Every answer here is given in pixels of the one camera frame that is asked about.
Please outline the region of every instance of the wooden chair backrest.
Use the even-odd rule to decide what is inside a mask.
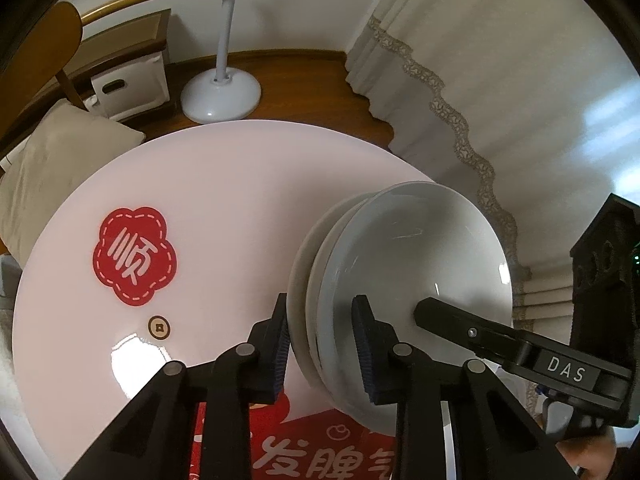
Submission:
[[[63,68],[82,41],[82,21],[68,2],[51,7],[0,74],[0,137],[31,99],[55,76],[69,101],[84,108]]]

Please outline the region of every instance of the red printed decal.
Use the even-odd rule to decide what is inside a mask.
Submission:
[[[100,226],[94,271],[124,303],[142,306],[175,276],[176,259],[166,239],[166,222],[151,207],[121,208]]]
[[[189,480],[200,477],[206,403],[198,406]],[[395,439],[372,433],[338,410],[284,419],[289,399],[280,393],[273,406],[249,410],[254,480],[389,480],[395,462]]]

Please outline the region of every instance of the stack of plates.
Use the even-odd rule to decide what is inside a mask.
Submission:
[[[482,213],[433,182],[406,182],[330,209],[303,241],[287,289],[291,345],[308,382],[371,431],[393,435],[396,406],[364,391],[351,300],[369,297],[377,319],[433,359],[461,365],[473,354],[418,328],[430,296],[511,323],[511,283],[500,243]],[[449,421],[444,412],[444,423]]]

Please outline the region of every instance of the wooden floor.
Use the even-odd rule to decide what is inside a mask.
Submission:
[[[324,126],[386,148],[393,130],[372,117],[367,98],[351,91],[344,58],[342,52],[267,50],[231,54],[229,65],[251,73],[262,86],[260,104],[249,119]],[[214,65],[214,57],[167,65],[167,83],[177,106],[169,116],[132,126],[147,139],[195,126],[180,110],[180,92],[189,79]]]

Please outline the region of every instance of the hand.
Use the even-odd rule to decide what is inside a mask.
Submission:
[[[556,447],[571,467],[585,469],[580,480],[605,480],[616,457],[612,428],[603,436],[572,438],[558,442]]]

